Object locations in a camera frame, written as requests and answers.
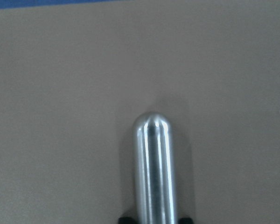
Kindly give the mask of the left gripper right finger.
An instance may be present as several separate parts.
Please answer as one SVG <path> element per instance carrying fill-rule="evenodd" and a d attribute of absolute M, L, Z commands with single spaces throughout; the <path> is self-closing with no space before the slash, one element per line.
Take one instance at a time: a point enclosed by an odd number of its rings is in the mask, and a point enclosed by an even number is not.
<path fill-rule="evenodd" d="M 178 224 L 193 224 L 193 219 L 191 217 L 182 217 L 178 220 Z"/>

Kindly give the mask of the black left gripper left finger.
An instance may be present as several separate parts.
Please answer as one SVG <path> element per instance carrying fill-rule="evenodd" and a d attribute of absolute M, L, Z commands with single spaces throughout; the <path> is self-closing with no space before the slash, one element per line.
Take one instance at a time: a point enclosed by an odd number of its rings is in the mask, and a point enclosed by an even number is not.
<path fill-rule="evenodd" d="M 118 224 L 137 224 L 137 221 L 132 217 L 120 217 Z"/>

